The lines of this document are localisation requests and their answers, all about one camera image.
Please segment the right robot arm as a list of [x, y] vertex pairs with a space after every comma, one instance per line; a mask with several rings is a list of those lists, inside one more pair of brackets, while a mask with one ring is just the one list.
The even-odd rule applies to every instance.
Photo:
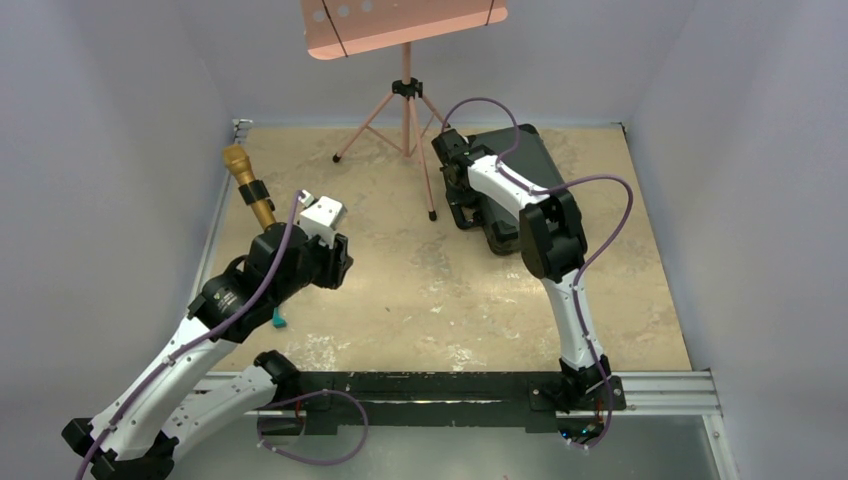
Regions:
[[582, 213], [544, 141], [530, 124], [431, 142], [455, 225], [480, 229], [496, 255], [519, 254], [542, 282], [560, 342], [561, 384], [552, 394], [576, 407], [596, 399], [610, 367], [588, 308]]

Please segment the black poker case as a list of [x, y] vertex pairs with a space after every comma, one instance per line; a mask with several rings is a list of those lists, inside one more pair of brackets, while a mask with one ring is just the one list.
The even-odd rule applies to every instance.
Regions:
[[504, 159], [506, 166], [544, 188], [561, 184], [563, 178], [535, 126], [521, 124], [518, 131], [516, 135], [514, 129], [508, 127], [461, 137], [447, 130], [431, 141], [442, 164], [445, 197], [455, 225], [461, 230], [482, 230], [489, 249], [499, 256], [520, 251], [517, 220], [493, 200], [465, 188], [458, 174], [448, 167], [448, 161], [452, 153], [464, 153], [479, 145], [502, 153], [512, 147], [517, 136], [518, 148]]

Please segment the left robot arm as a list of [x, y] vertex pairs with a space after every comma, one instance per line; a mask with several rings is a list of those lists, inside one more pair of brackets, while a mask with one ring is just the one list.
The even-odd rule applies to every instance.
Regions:
[[201, 440], [255, 408], [284, 409], [304, 396], [301, 373], [271, 350], [222, 388], [189, 395], [220, 360], [301, 290], [339, 288], [354, 263], [333, 230], [275, 223], [208, 279], [163, 349], [117, 399], [61, 436], [81, 458], [75, 476], [165, 479]]

